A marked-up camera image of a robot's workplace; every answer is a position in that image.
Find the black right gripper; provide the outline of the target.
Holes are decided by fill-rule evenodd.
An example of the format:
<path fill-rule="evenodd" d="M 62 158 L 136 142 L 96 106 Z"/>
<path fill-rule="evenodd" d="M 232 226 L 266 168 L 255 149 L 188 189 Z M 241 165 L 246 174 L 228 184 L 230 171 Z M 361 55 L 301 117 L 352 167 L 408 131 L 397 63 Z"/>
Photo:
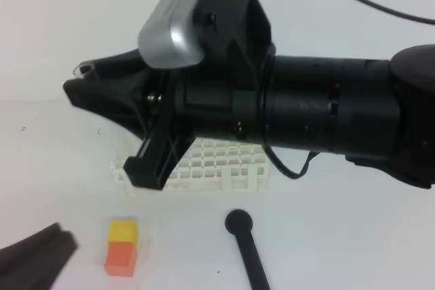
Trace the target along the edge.
<path fill-rule="evenodd" d="M 200 63 L 153 69 L 164 75 L 153 90 L 156 121 L 124 170 L 135 187 L 161 190 L 198 137 L 261 141 L 264 72 L 275 53 L 259 0 L 199 0 L 194 31 Z"/>

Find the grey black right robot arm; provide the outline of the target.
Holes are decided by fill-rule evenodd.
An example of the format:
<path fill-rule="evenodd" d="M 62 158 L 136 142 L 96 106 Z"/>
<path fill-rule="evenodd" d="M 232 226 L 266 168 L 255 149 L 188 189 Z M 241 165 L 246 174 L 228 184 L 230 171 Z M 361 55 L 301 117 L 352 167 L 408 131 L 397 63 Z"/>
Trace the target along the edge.
<path fill-rule="evenodd" d="M 71 104 L 143 142 L 124 170 L 162 189 L 197 138 L 341 154 L 422 189 L 434 184 L 434 46 L 390 60 L 278 56 L 259 0 L 160 0 L 136 50 L 81 63 Z"/>

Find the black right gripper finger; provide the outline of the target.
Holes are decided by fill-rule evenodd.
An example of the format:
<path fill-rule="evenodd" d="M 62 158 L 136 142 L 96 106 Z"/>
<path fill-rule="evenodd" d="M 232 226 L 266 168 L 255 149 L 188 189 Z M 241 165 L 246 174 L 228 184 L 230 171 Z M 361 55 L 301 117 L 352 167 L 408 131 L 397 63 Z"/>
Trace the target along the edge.
<path fill-rule="evenodd" d="M 147 133 L 144 86 L 150 72 L 139 51 L 85 62 L 94 64 L 92 74 L 63 84 L 70 103 L 144 139 Z"/>

